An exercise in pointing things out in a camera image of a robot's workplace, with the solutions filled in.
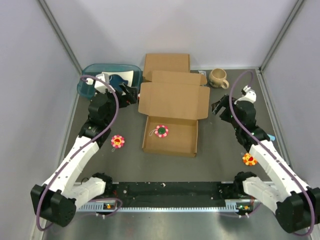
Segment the brown cardboard box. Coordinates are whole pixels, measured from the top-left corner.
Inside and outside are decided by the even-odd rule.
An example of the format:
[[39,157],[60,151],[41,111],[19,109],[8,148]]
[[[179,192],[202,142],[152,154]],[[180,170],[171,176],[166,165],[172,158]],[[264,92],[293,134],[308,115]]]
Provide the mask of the brown cardboard box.
[[[147,116],[142,149],[145,153],[195,157],[199,121],[209,115],[210,88],[200,73],[154,70],[140,86],[138,112]],[[150,131],[168,127],[159,138]]]

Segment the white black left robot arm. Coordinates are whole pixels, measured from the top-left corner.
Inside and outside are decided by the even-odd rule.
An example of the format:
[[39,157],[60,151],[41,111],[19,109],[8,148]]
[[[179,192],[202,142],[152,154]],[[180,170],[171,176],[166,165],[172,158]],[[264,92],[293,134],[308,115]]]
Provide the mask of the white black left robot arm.
[[61,227],[67,226],[82,206],[95,197],[109,198],[114,191],[112,178],[97,172],[86,182],[76,186],[75,182],[89,160],[100,150],[111,133],[119,109],[135,104],[138,88],[122,83],[119,89],[97,91],[90,99],[88,116],[75,142],[57,170],[42,184],[34,185],[30,191],[40,231],[40,219]]

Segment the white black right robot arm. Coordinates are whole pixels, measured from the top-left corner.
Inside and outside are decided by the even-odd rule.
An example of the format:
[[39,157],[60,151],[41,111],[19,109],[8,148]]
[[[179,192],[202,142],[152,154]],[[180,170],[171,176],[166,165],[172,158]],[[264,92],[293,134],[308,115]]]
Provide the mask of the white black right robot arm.
[[308,229],[310,234],[320,222],[320,189],[311,188],[299,178],[277,152],[270,137],[257,125],[252,101],[226,94],[211,108],[214,115],[223,109],[220,119],[232,124],[237,141],[274,184],[269,186],[252,172],[240,172],[234,178],[234,194],[259,200],[287,233]]

